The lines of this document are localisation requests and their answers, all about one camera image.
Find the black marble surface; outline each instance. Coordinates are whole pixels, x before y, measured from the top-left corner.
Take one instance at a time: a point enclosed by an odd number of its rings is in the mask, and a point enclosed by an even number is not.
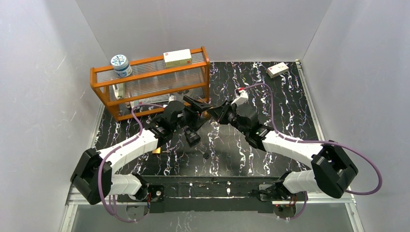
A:
[[[274,121],[278,130],[285,134],[317,139],[310,116],[308,102],[294,62],[286,62],[289,71],[271,79],[266,69],[278,62],[212,62],[210,77],[210,101],[220,105],[234,99],[234,90],[255,83],[265,82],[274,93]],[[270,122],[270,98],[265,87],[248,90],[249,103],[256,106],[259,119]],[[153,117],[142,117],[146,125]],[[96,137],[95,148],[102,149],[119,143],[138,132],[135,120],[116,122],[104,111]],[[285,171],[301,171],[307,168],[280,154],[254,149],[245,137],[229,125],[219,125],[212,119],[198,131],[201,143],[189,147],[183,132],[162,147],[159,155],[146,153],[120,170],[129,174],[136,170],[143,175],[186,176],[281,176]],[[203,152],[210,154],[204,159]]]

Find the wooden frame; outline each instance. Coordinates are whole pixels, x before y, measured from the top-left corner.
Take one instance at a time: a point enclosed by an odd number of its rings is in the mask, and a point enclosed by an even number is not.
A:
[[[208,54],[206,53],[206,50],[204,47],[197,48],[197,49],[191,49],[191,54],[194,54],[194,53],[203,53],[203,56],[205,58],[204,61],[199,62],[199,63],[189,64],[189,65],[179,66],[179,67],[168,68],[168,69],[159,70],[159,71],[150,72],[150,73],[148,72],[144,74],[132,75],[132,76],[119,78],[115,80],[104,81],[104,82],[97,82],[97,73],[113,70],[113,67],[104,66],[104,67],[99,67],[99,68],[91,68],[90,69],[90,86],[92,90],[95,92],[95,94],[98,96],[98,98],[103,102],[106,109],[116,119],[116,121],[121,121],[121,120],[132,118],[131,114],[123,115],[123,116],[119,115],[119,105],[120,104],[139,100],[139,99],[150,98],[150,97],[159,96],[163,94],[174,93],[178,91],[201,87],[204,92],[204,100],[208,101],[209,99],[209,75],[210,75],[210,72],[209,72],[210,62],[209,62]],[[137,65],[137,64],[144,64],[144,63],[155,62],[155,61],[163,60],[163,59],[164,59],[164,56],[151,57],[151,58],[131,61],[130,65],[132,66],[132,65]],[[202,70],[204,81],[201,83],[178,87],[178,88],[166,89],[162,91],[150,92],[147,94],[142,94],[142,95],[138,95],[135,97],[124,98],[124,99],[115,100],[115,101],[112,101],[110,99],[109,88],[111,85],[135,81],[135,80],[141,80],[144,78],[149,78],[149,77],[153,77],[157,75],[175,73],[175,72],[180,72],[180,71],[185,71],[185,70],[190,70],[190,69],[195,69],[195,68],[200,68]],[[160,113],[162,111],[163,111],[163,108],[158,108],[158,109],[138,112],[138,113],[135,113],[135,115],[145,116],[145,115]]]

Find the white jar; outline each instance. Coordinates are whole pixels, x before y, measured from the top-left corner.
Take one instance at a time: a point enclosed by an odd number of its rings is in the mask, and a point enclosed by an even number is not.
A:
[[[132,69],[125,55],[116,55],[111,59],[111,65],[119,77],[131,75]]]

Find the white wall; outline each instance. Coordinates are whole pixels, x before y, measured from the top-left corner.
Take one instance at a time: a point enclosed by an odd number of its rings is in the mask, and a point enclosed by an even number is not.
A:
[[[369,232],[410,225],[409,17],[405,0],[334,0],[302,62],[325,137],[365,153],[384,177],[378,193],[356,196]],[[351,157],[353,190],[373,189],[375,172]]]
[[[212,61],[294,61],[331,0],[77,0],[107,57],[205,46]]]
[[[0,2],[0,231],[55,232],[108,64],[74,0]]]

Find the white box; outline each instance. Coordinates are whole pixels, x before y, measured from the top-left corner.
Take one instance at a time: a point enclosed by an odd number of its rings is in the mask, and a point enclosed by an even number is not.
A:
[[[164,61],[166,68],[191,64],[191,51],[189,49],[184,49],[174,52],[166,52],[164,53]]]
[[[274,78],[275,76],[279,76],[281,74],[284,74],[289,70],[288,66],[286,66],[285,63],[279,63],[277,65],[274,65],[272,67],[269,67],[266,72],[270,76],[270,78]]]

